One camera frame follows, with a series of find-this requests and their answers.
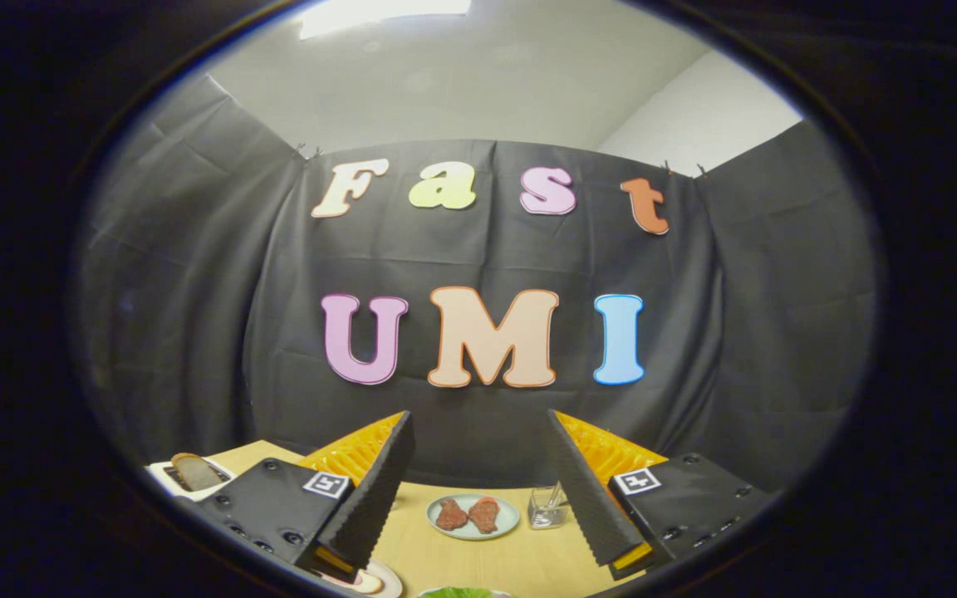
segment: black fabric backdrop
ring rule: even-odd
[[[694,180],[505,141],[304,159],[209,78],[151,114],[106,171],[80,253],[92,406],[140,461],[254,439],[304,453],[409,409],[410,480],[547,483],[540,434],[554,408],[660,452],[705,452],[774,489],[836,430],[865,367],[874,246],[858,189],[806,122]],[[349,199],[348,213],[309,216],[331,167],[380,158],[389,173]],[[423,167],[447,160],[475,168],[474,204],[411,205]],[[533,166],[568,171],[573,212],[524,211],[519,180]],[[631,216],[619,183],[638,177],[664,193],[668,234],[646,233]],[[430,385],[440,314],[429,293],[449,285],[475,288],[494,322],[523,289],[558,294],[556,381]],[[592,379],[603,355],[593,300],[612,292],[645,302],[645,378],[634,384]],[[409,302],[394,377],[362,386],[331,370],[319,304],[327,294],[361,300],[352,331],[360,360],[375,349],[368,301]]]

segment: ceiling light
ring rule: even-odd
[[[326,0],[301,14],[301,38],[358,24],[419,15],[463,15],[471,0]]]

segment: blue letter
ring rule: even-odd
[[[593,372],[601,384],[629,384],[645,375],[637,363],[637,314],[645,303],[636,295],[600,295],[593,302],[604,315],[604,364]]]

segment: glass cup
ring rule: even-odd
[[[561,485],[534,488],[527,505],[527,520],[531,529],[548,530],[567,521],[568,503]]]

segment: lettuce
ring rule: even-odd
[[[501,591],[482,590],[478,587],[442,587],[440,590],[428,591],[421,598],[513,598]]]

